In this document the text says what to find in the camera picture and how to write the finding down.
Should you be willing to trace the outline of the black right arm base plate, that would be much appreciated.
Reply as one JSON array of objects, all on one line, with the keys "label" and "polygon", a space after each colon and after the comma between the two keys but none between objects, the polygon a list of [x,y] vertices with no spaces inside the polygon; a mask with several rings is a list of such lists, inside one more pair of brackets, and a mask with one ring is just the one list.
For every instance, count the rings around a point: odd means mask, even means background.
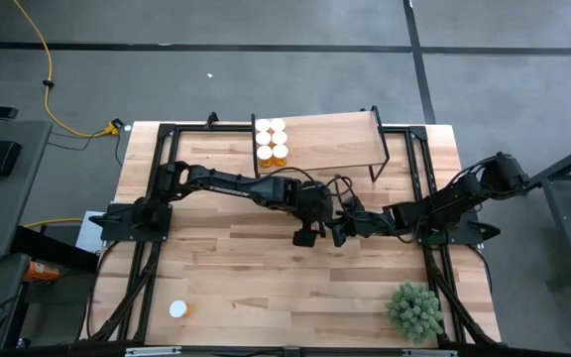
[{"label": "black right arm base plate", "polygon": [[500,234],[501,229],[497,226],[480,222],[475,215],[463,215],[458,223],[443,229],[421,228],[417,241],[431,247],[482,245]]}]

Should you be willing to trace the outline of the small green artificial plant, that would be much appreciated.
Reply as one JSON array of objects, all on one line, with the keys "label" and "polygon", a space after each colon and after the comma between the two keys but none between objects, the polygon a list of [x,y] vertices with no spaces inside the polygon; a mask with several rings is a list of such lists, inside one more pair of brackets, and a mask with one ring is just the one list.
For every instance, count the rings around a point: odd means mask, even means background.
[{"label": "small green artificial plant", "polygon": [[386,316],[406,340],[421,345],[444,332],[443,313],[435,292],[406,281],[386,303]]}]

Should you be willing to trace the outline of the wooden shelf black metal frame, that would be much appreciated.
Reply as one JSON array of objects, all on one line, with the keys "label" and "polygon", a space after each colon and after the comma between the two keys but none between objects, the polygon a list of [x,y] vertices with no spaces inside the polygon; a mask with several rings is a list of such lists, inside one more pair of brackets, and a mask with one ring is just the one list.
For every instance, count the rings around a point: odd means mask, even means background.
[{"label": "wooden shelf black metal frame", "polygon": [[377,106],[347,113],[282,117],[285,163],[305,171],[367,167],[380,175],[390,159]]}]

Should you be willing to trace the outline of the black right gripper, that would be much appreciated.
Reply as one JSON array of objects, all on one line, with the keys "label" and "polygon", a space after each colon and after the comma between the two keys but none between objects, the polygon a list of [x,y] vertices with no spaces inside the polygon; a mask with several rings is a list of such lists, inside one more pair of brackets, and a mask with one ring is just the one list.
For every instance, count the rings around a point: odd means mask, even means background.
[{"label": "black right gripper", "polygon": [[387,212],[371,212],[356,210],[350,217],[332,218],[325,222],[331,229],[333,244],[342,247],[349,237],[362,236],[369,238],[373,235],[395,236],[396,226]]}]

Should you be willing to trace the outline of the orange and white can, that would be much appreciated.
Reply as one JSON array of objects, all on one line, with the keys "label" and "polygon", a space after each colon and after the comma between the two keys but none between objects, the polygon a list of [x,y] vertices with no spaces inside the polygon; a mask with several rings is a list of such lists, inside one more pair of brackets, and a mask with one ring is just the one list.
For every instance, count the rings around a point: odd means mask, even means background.
[{"label": "orange and white can", "polygon": [[24,274],[24,282],[55,282],[59,278],[59,269],[44,263],[31,261]]}]

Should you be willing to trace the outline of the silver metal bracket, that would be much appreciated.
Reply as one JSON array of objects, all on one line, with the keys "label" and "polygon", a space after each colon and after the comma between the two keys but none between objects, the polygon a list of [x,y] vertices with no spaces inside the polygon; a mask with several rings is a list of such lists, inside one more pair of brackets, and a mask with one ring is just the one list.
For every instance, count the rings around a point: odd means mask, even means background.
[{"label": "silver metal bracket", "polygon": [[147,346],[127,348],[124,357],[177,357],[180,355],[179,346]]},{"label": "silver metal bracket", "polygon": [[458,352],[443,349],[403,349],[401,357],[458,357]]}]

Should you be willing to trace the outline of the white paper sheet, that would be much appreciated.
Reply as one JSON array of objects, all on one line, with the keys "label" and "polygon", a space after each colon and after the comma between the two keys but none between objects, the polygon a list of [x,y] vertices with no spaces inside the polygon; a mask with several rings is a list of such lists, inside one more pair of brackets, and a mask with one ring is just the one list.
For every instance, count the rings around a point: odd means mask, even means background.
[{"label": "white paper sheet", "polygon": [[100,254],[105,247],[101,240],[102,228],[89,220],[92,216],[102,215],[100,211],[86,211],[79,228],[75,247],[89,253]]}]

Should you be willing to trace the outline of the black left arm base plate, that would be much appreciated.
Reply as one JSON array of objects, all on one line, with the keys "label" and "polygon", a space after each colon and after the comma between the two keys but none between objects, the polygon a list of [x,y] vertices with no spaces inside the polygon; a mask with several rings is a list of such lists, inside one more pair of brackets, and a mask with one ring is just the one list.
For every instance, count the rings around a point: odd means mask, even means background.
[{"label": "black left arm base plate", "polygon": [[88,220],[102,228],[103,241],[164,242],[171,228],[172,206],[157,201],[115,203]]}]

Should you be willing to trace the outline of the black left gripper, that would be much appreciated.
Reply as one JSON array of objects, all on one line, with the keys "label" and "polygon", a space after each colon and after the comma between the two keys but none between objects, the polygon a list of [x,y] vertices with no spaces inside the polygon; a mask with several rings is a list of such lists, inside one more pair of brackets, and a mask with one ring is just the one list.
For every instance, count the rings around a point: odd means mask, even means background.
[{"label": "black left gripper", "polygon": [[293,233],[292,244],[313,247],[318,236],[326,237],[325,224],[332,220],[333,200],[330,189],[320,181],[305,181],[296,191],[292,214],[302,222]]}]

